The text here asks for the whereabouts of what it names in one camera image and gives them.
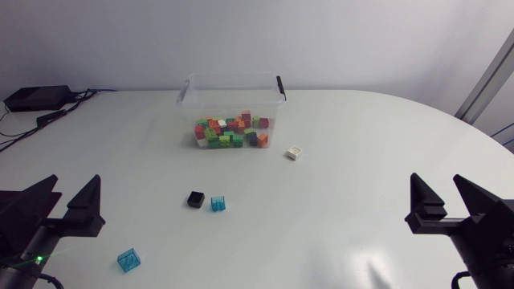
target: plastic storage bin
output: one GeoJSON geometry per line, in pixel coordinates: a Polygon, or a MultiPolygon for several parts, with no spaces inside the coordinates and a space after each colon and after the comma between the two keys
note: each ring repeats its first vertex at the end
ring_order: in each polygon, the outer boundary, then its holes
{"type": "Polygon", "coordinates": [[[274,73],[192,74],[177,105],[202,149],[267,148],[285,100],[274,73]]]}

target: bin handle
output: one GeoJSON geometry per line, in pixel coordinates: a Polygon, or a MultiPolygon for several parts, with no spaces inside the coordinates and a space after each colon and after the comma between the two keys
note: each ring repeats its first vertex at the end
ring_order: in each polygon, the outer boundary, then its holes
{"type": "Polygon", "coordinates": [[[286,92],[284,91],[284,86],[282,85],[282,79],[280,78],[280,75],[276,76],[276,82],[279,85],[279,91],[281,94],[284,95],[284,100],[288,100],[288,97],[286,96],[286,92]]]}
{"type": "Polygon", "coordinates": [[[181,104],[182,101],[184,101],[184,97],[186,96],[186,91],[187,91],[187,88],[190,86],[190,80],[187,79],[185,82],[184,82],[184,87],[182,88],[182,90],[180,91],[180,93],[178,94],[178,98],[177,98],[177,104],[181,104]]]}

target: green block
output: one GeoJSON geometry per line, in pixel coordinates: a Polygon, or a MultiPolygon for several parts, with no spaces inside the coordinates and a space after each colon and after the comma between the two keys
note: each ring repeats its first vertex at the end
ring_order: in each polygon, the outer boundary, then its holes
{"type": "Polygon", "coordinates": [[[196,124],[201,125],[204,128],[209,127],[209,121],[207,121],[206,119],[201,119],[201,120],[197,121],[196,124]]]}
{"type": "Polygon", "coordinates": [[[230,147],[230,136],[220,136],[219,137],[219,146],[222,148],[230,147]]]}
{"type": "Polygon", "coordinates": [[[247,128],[247,129],[244,130],[244,135],[246,136],[250,132],[255,132],[255,130],[253,130],[251,128],[247,128]]]}
{"type": "Polygon", "coordinates": [[[259,118],[259,116],[254,116],[252,118],[252,120],[253,120],[252,121],[252,127],[253,128],[260,128],[260,118],[259,118]]]}
{"type": "Polygon", "coordinates": [[[216,134],[216,131],[214,131],[212,128],[206,128],[203,131],[203,134],[206,136],[206,139],[208,141],[217,140],[218,139],[218,135],[216,134]]]}
{"type": "Polygon", "coordinates": [[[232,141],[232,137],[234,136],[234,132],[224,132],[223,135],[224,136],[229,136],[230,137],[230,141],[232,141]]]}
{"type": "Polygon", "coordinates": [[[209,148],[211,149],[219,149],[219,140],[210,140],[209,148]]]}
{"type": "Polygon", "coordinates": [[[243,136],[234,135],[232,137],[232,144],[235,148],[241,148],[243,146],[243,136]]]}

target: transparent blue cube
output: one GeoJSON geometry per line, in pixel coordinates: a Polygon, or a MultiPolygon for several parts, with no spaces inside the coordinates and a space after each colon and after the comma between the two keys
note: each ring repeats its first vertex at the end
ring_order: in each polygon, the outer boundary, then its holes
{"type": "Polygon", "coordinates": [[[210,199],[210,205],[214,212],[223,211],[225,209],[225,197],[212,197],[210,199]]]}
{"type": "Polygon", "coordinates": [[[132,248],[118,256],[118,263],[121,269],[123,269],[123,272],[127,273],[135,267],[138,267],[139,264],[141,264],[141,260],[134,248],[132,248]]]}

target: white cube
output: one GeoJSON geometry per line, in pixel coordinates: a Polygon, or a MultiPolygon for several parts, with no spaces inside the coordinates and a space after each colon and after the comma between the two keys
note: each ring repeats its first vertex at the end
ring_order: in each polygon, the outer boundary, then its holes
{"type": "Polygon", "coordinates": [[[226,127],[226,121],[225,120],[218,120],[218,123],[219,123],[219,127],[220,128],[225,128],[226,127]]]}
{"type": "Polygon", "coordinates": [[[293,160],[297,160],[300,157],[300,154],[302,153],[302,150],[300,148],[297,148],[296,146],[292,146],[288,150],[288,157],[290,157],[293,160]]]}
{"type": "Polygon", "coordinates": [[[196,140],[198,142],[198,146],[200,148],[205,148],[209,146],[209,141],[206,138],[202,138],[201,140],[196,140]]]}

